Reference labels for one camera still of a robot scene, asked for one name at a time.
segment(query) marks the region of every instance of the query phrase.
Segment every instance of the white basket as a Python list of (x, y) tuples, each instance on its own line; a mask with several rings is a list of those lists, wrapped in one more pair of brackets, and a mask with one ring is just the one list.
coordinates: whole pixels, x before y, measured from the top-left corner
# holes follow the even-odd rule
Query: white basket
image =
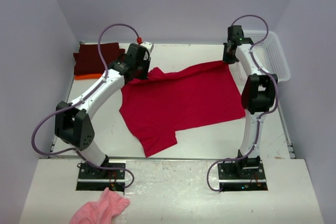
[[(266, 34), (266, 31), (246, 30), (245, 37), (250, 37), (253, 42), (261, 40)], [(255, 47), (261, 63), (265, 63), (265, 67), (270, 73), (275, 73), (278, 76), (278, 82), (288, 81), (290, 79), (290, 72), (287, 65), (285, 55), (283, 53), (278, 36), (270, 31), (265, 41), (261, 42)], [(238, 64), (238, 73), (243, 81), (246, 81), (241, 64)]]

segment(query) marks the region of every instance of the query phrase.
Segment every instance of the white wall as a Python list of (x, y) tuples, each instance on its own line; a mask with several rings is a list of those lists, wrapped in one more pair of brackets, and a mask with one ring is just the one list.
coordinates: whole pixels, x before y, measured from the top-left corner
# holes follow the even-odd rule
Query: white wall
[[(0, 223), (18, 223), (38, 156), (30, 135), (69, 90), (78, 47), (56, 0), (0, 0)], [(38, 134), (47, 151), (50, 121)]]
[[(226, 29), (238, 16), (259, 14), (274, 29), (290, 0), (58, 0), (78, 40), (97, 41), (107, 24), (133, 25), (153, 42), (211, 42), (226, 38)], [(246, 29), (263, 24), (242, 21)], [(116, 28), (105, 40), (134, 39), (131, 31)]]
[(326, 223), (336, 222), (335, 17), (336, 0), (291, 0), (276, 28), (292, 76), (280, 90), (285, 120)]

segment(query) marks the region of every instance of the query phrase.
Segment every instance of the white table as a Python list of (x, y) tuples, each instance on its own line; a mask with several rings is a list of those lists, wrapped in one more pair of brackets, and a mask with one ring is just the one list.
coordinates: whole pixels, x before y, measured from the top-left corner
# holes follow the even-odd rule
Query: white table
[[(215, 193), (206, 185), (210, 161), (127, 161), (135, 174), (129, 207), (114, 223), (322, 224), (304, 160), (264, 158), (268, 191)], [(78, 159), (41, 159), (20, 224), (66, 224), (100, 191), (75, 191)], [(211, 184), (218, 186), (217, 171)]]
[[(189, 66), (209, 61), (221, 60), (223, 45), (154, 45), (151, 69), (159, 67), (163, 72), (180, 71)], [(258, 56), (264, 57), (262, 48)], [(230, 66), (231, 73), (242, 92), (245, 82), (239, 78), (236, 65)], [(74, 81), (69, 101), (81, 95), (95, 80)], [(111, 157), (145, 157), (139, 140), (128, 130), (119, 108), (121, 91), (115, 93), (94, 116), (95, 141), (103, 152)], [(177, 145), (165, 149), (151, 157), (219, 159), (234, 157), (244, 135), (245, 118), (176, 132)], [(54, 152), (69, 146), (56, 139)], [(260, 142), (261, 158), (289, 158), (286, 135), (279, 112), (266, 117)], [(75, 156), (69, 152), (64, 156)]]

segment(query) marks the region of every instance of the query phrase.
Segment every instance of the red shirt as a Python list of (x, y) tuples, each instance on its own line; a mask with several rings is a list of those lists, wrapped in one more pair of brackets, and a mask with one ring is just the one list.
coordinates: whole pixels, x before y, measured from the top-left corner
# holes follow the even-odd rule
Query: red shirt
[(146, 157), (177, 144), (175, 131), (245, 116), (240, 93), (222, 61), (173, 73), (154, 68), (147, 80), (133, 80), (121, 91), (120, 113)]

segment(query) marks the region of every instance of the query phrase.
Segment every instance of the dark red cloth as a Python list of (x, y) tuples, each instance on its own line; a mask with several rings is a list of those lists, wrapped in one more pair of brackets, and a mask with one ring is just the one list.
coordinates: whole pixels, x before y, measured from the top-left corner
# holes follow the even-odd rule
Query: dark red cloth
[(222, 61), (175, 73), (154, 68), (148, 80), (133, 80), (121, 91), (120, 113), (146, 157), (176, 144), (175, 131), (245, 116), (240, 93)]
[[(100, 49), (107, 65), (125, 53), (125, 49), (119, 49), (118, 43), (101, 44)], [(73, 56), (76, 61), (75, 67), (73, 68), (73, 74), (75, 76), (81, 74), (103, 73), (105, 71), (96, 44), (80, 44), (79, 52), (73, 53)]]

